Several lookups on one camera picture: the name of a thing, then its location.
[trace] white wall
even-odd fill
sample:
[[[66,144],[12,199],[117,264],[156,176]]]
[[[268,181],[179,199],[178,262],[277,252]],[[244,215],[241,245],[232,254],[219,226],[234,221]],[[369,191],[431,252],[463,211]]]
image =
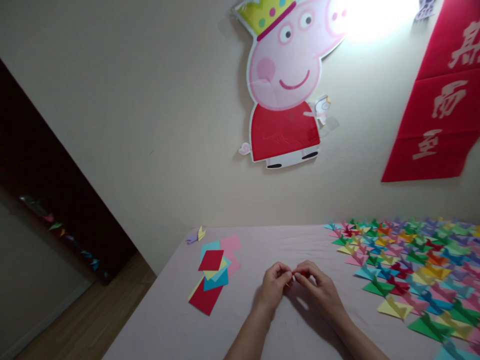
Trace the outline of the white wall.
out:
[[[0,359],[11,359],[93,282],[0,189]]]
[[[341,126],[315,161],[267,171],[237,154],[253,102],[236,1],[0,5],[0,57],[157,274],[200,224],[480,220],[478,145],[460,178],[380,183],[436,16],[412,25],[418,0],[352,0],[316,91]]]

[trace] red banner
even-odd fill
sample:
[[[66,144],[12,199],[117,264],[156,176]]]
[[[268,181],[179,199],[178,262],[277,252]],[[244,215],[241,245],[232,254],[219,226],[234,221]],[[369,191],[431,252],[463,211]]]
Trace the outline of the red banner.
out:
[[[480,136],[480,1],[445,0],[382,182],[460,176]]]

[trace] human hand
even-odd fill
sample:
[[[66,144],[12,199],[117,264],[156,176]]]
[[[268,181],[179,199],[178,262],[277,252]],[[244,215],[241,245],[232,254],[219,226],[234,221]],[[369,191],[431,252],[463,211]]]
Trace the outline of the human hand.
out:
[[[285,285],[292,281],[292,270],[287,265],[281,262],[273,264],[265,271],[256,306],[273,315],[282,300]]]
[[[304,261],[293,270],[297,282],[312,294],[322,314],[329,320],[346,314],[334,282],[312,261]],[[313,276],[315,283],[309,280]]]

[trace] pink pig face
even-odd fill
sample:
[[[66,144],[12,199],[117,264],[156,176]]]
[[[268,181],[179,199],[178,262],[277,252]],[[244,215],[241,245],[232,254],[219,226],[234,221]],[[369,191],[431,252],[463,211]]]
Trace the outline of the pink pig face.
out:
[[[256,43],[248,77],[257,103],[281,111],[312,94],[320,80],[320,59],[345,37],[346,1],[303,1]]]

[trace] smiling mouth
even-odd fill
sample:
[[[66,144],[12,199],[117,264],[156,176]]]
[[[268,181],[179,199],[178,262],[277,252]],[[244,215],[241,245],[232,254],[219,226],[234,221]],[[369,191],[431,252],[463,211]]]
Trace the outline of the smiling mouth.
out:
[[[299,87],[301,87],[303,84],[305,84],[305,82],[307,81],[307,79],[309,78],[309,75],[310,75],[310,70],[308,70],[306,72],[306,76],[305,78],[303,79],[303,81],[297,85],[294,85],[294,86],[290,86],[290,85],[287,85],[283,82],[283,80],[280,79],[280,86],[284,89],[287,89],[287,90],[295,90],[295,89],[298,89]]]

